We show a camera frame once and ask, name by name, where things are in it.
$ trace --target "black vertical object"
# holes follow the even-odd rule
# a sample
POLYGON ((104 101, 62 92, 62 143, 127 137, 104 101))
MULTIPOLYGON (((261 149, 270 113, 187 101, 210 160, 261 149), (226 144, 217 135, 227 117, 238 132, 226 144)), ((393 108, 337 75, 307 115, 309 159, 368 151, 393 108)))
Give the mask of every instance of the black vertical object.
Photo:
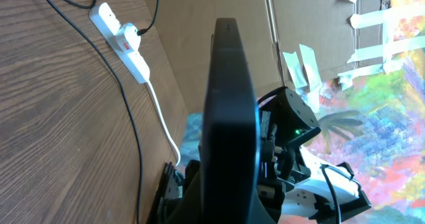
POLYGON ((254 89, 236 19, 217 19, 213 39, 203 119, 203 223, 247 223, 260 163, 254 89))

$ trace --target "wooden floor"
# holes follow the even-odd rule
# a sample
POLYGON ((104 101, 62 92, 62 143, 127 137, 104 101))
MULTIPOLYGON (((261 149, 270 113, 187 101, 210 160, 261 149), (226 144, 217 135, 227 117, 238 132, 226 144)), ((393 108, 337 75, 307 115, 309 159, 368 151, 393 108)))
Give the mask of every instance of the wooden floor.
MULTIPOLYGON (((53 0, 121 78, 143 146, 141 216, 175 158, 146 85, 138 84, 88 18, 53 0)), ((91 0, 74 0, 88 5, 91 0)), ((122 23, 147 27, 144 0, 107 1, 122 23)), ((134 223, 139 155, 120 90, 96 51, 45 0, 0 0, 0 223, 134 223)), ((153 28, 141 53, 171 135, 187 109, 153 28)))

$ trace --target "power strip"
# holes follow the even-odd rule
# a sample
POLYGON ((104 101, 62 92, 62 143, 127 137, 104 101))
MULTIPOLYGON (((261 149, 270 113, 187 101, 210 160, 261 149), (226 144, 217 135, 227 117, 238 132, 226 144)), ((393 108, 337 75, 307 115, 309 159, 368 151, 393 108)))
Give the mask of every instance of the power strip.
POLYGON ((124 34, 130 28, 137 32, 136 27, 130 23, 121 26, 120 21, 117 20, 107 3, 93 7, 90 10, 89 17, 134 78, 140 84, 147 82, 150 70, 145 59, 137 50, 140 46, 140 37, 132 35, 129 39, 127 34, 124 34))

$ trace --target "cardboard box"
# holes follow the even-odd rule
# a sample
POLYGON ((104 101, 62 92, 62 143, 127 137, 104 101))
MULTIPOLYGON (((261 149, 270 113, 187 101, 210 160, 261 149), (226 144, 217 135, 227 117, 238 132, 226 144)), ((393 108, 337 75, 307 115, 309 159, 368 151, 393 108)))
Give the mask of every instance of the cardboard box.
MULTIPOLYGON (((146 1, 153 14, 156 0, 146 1)), ((380 26, 356 32, 348 18, 380 7, 381 0, 160 0, 155 27, 189 112, 202 112, 217 18, 236 18, 256 94, 262 96, 283 81, 291 86, 282 53, 276 52, 277 39, 281 51, 297 51, 300 61, 299 44, 311 47, 323 81, 379 63, 346 62, 355 49, 379 45, 382 37, 380 26)))

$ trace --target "colorful painting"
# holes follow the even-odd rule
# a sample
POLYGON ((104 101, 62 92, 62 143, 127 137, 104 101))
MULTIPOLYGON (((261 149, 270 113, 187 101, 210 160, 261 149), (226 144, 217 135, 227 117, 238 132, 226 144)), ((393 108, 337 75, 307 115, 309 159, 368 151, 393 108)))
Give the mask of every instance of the colorful painting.
MULTIPOLYGON (((414 17, 400 20, 394 40, 422 35, 425 17, 414 17)), ((336 81, 324 82, 320 90, 322 132, 305 146, 333 164, 348 162, 373 205, 346 223, 425 223, 425 49, 393 56, 399 58, 406 59, 402 70, 356 78, 344 91, 336 81)), ((186 138, 197 147, 201 114, 192 119, 186 138)), ((315 221, 282 216, 279 223, 315 221)))

